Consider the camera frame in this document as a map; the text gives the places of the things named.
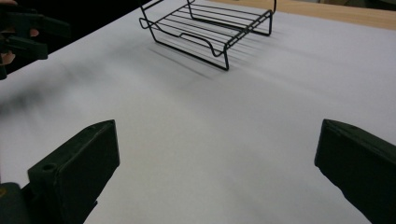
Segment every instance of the wooden surface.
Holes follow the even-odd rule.
[[[211,0],[246,7],[273,8],[272,0]],[[278,0],[276,10],[327,20],[345,21],[360,25],[396,30],[396,11],[344,7],[290,0]]]

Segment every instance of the white table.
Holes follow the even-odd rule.
[[[277,12],[224,72],[155,44],[141,16],[0,82],[2,182],[24,186],[52,150],[114,119],[121,165],[86,223],[369,223],[314,158],[323,119],[396,144],[395,31]]]

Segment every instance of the wire rack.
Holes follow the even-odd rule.
[[[162,1],[157,0],[147,6],[139,0],[144,16],[139,19],[141,27],[150,30],[155,42],[225,71],[230,68],[227,50],[245,35],[269,36],[272,33],[276,0],[274,8],[263,13],[199,5],[194,3],[195,0],[186,0],[186,5],[157,21],[150,21],[146,12]]]

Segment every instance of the metal wire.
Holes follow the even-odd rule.
[[[269,9],[262,14],[223,7],[197,5],[194,4],[195,0],[187,0],[186,5],[179,7],[157,21],[150,21],[146,10],[162,1],[158,0],[148,7],[143,7],[139,0],[140,8],[144,15],[144,18],[139,19],[142,28],[150,29],[151,35],[157,43],[186,53],[226,71],[229,70],[227,56],[229,48],[249,33],[264,36],[269,36],[272,33],[272,20],[276,10],[276,0],[274,0],[274,10]],[[267,32],[257,31],[256,28],[265,21],[268,21]],[[159,40],[154,31],[209,49],[213,57],[223,56],[224,63],[218,64],[217,60],[208,60],[200,56],[200,53],[193,53],[191,50],[186,51],[178,45],[167,44]]]

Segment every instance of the dark background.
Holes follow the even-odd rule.
[[[94,32],[133,10],[140,10],[137,0],[133,1],[77,1],[70,0],[17,0],[19,6],[30,7],[39,14],[56,20],[68,22],[72,28],[72,37],[64,38],[56,35],[40,33],[34,41],[46,43],[49,54],[66,45]],[[6,66],[10,74],[25,65],[34,62],[31,59],[17,57]]]

